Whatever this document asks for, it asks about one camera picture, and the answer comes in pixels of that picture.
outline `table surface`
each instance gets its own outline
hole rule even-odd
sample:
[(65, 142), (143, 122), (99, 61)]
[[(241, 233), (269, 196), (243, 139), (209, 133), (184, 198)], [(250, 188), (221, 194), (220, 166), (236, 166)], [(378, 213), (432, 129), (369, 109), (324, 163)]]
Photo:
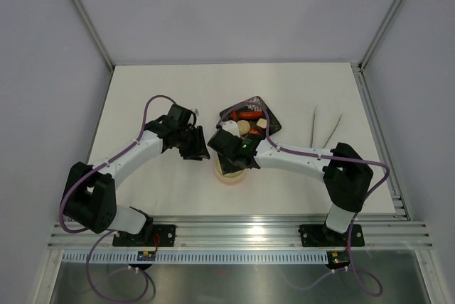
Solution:
[[(112, 155), (137, 136), (146, 101), (166, 94), (200, 112), (205, 141), (215, 132), (220, 110), (260, 96), (281, 122), (275, 141), (309, 146), (317, 106), (314, 147), (349, 143), (364, 159), (378, 161), (353, 72), (348, 63), (117, 66), (100, 119), (90, 161)], [(157, 99), (148, 119), (167, 113), (169, 101)], [(248, 170), (236, 185), (224, 185), (210, 161), (183, 161), (176, 149), (145, 163), (117, 190), (117, 203), (150, 215), (321, 215), (331, 201), (325, 185), (283, 170)], [(373, 182), (383, 176), (373, 167)], [(364, 214), (394, 214), (386, 184), (366, 201)]]

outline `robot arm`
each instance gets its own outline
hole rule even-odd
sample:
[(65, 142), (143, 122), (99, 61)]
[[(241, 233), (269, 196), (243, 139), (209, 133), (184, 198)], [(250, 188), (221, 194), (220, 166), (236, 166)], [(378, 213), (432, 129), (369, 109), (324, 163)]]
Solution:
[(312, 158), (284, 150), (306, 152), (318, 156), (338, 156), (361, 159), (352, 147), (339, 143), (335, 149), (299, 148), (280, 144), (275, 148), (262, 136), (248, 134), (241, 139), (232, 134), (235, 123), (222, 123), (209, 140), (208, 146), (226, 157), (235, 167), (276, 168), (301, 173), (326, 185), (332, 206), (325, 225), (332, 231), (344, 233), (354, 215), (362, 210), (366, 194), (373, 178), (373, 171), (364, 164)]
[(173, 104), (167, 115), (145, 125), (138, 141), (93, 165), (76, 163), (70, 169), (63, 197), (89, 172), (106, 165), (77, 186), (64, 214), (95, 233), (106, 229), (143, 233), (151, 218), (139, 210), (117, 205), (115, 191), (137, 168), (168, 149), (177, 148), (183, 159), (210, 159), (202, 126), (188, 123), (192, 116), (196, 122), (194, 112)]

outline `perforated metal strip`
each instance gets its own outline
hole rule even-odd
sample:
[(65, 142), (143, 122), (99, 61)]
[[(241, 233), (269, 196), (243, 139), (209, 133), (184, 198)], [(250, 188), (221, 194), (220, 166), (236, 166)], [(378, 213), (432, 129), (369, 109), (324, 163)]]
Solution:
[[(159, 251), (154, 261), (138, 261), (138, 251), (95, 251), (94, 264), (327, 264), (324, 251)], [(65, 251), (62, 261), (85, 263), (88, 251)]]

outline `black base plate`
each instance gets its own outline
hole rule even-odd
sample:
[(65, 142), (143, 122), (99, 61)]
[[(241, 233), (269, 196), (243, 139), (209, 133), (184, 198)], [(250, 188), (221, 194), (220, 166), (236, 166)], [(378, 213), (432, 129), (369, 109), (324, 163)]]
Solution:
[[(299, 228), (301, 245), (303, 247), (347, 247), (347, 232), (339, 234), (331, 231), (331, 234), (326, 234), (326, 231), (327, 228), (324, 224), (302, 224)], [(362, 227), (359, 224), (353, 225), (350, 245), (352, 247), (365, 246)]]
[(142, 241), (136, 234), (120, 232), (120, 237), (114, 237), (112, 246), (115, 247), (155, 247), (153, 236), (159, 235), (159, 247), (173, 247), (176, 240), (176, 225), (174, 224), (154, 224), (152, 229), (152, 238), (148, 241)]

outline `gray floor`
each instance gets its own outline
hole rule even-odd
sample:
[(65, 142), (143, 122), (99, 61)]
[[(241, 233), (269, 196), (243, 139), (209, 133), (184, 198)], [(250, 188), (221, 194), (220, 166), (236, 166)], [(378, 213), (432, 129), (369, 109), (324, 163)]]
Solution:
[[(352, 273), (329, 276), (309, 291), (289, 285), (307, 286), (327, 272), (312, 265), (153, 265), (147, 272), (156, 284), (140, 303), (228, 304), (228, 303), (430, 303), (412, 252), (356, 252), (357, 265), (372, 271), (382, 281), (381, 298), (364, 294)], [(109, 272), (124, 266), (91, 265), (90, 274), (99, 282)], [(376, 291), (369, 279), (365, 284)], [(129, 300), (141, 293), (144, 281), (130, 272), (119, 273), (99, 284), (98, 289), (116, 300)], [(84, 264), (63, 264), (51, 303), (106, 303), (92, 291), (85, 279)]]

